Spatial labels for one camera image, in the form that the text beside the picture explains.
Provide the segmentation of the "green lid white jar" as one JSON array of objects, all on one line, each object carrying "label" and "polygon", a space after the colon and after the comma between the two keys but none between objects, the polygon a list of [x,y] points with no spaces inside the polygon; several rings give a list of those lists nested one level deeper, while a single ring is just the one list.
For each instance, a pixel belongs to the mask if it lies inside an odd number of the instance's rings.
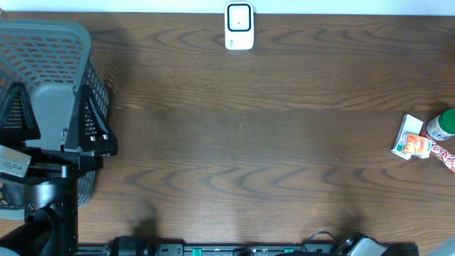
[{"label": "green lid white jar", "polygon": [[427,124],[427,134],[435,141],[445,141],[455,135],[454,108],[446,110]]}]

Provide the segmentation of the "white green box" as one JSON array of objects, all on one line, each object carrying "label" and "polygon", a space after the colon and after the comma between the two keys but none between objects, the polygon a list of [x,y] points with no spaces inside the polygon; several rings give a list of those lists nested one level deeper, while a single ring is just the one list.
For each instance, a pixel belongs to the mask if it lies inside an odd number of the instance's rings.
[{"label": "white green box", "polygon": [[405,114],[400,129],[395,140],[395,144],[391,149],[391,152],[405,160],[410,160],[412,155],[409,153],[404,153],[402,150],[405,148],[407,142],[407,134],[418,135],[421,132],[423,121],[413,117],[410,114]]}]

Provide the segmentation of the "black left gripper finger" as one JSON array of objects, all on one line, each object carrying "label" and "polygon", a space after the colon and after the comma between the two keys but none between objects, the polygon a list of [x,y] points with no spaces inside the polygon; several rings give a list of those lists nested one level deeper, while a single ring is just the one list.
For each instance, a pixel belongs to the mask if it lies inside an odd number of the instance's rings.
[{"label": "black left gripper finger", "polygon": [[1,103],[1,144],[22,144],[41,138],[27,89],[13,82]]},{"label": "black left gripper finger", "polygon": [[89,156],[118,154],[118,140],[97,105],[89,85],[82,85],[77,111],[77,142],[81,152]]}]

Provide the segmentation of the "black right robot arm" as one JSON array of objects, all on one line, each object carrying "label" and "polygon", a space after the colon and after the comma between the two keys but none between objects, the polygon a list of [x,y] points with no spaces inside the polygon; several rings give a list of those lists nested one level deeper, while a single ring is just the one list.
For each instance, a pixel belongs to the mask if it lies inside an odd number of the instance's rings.
[{"label": "black right robot arm", "polygon": [[[380,244],[376,240],[369,238],[362,233],[348,238],[333,252],[339,255],[348,256],[419,255],[419,249],[414,244]],[[429,255],[454,256],[454,238],[451,238],[442,246],[431,251]]]}]

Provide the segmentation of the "red chocolate bar wrapper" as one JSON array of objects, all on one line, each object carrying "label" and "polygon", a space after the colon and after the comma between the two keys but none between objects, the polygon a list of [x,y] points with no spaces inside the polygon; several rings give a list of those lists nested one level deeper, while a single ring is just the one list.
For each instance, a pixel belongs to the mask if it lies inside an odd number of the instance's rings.
[{"label": "red chocolate bar wrapper", "polygon": [[444,147],[438,145],[426,132],[421,132],[420,135],[426,137],[430,141],[430,155],[436,157],[445,165],[445,167],[454,172],[454,155]]}]

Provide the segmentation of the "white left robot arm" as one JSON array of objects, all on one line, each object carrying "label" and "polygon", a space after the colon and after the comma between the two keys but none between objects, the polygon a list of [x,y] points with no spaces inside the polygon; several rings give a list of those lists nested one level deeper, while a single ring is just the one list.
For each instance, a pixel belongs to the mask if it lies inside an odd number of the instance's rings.
[{"label": "white left robot arm", "polygon": [[67,131],[57,150],[26,146],[41,138],[24,84],[15,82],[1,104],[1,180],[7,196],[23,188],[24,224],[1,238],[2,255],[74,255],[78,251],[79,178],[103,167],[118,141],[89,85],[75,95]]}]

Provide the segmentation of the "small orange snack box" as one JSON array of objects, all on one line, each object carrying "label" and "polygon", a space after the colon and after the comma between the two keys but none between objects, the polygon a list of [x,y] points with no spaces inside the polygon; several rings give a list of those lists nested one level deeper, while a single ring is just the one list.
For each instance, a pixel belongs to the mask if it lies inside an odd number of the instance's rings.
[{"label": "small orange snack box", "polygon": [[406,133],[403,135],[403,143],[402,153],[417,156],[421,159],[429,158],[431,144],[426,137]]}]

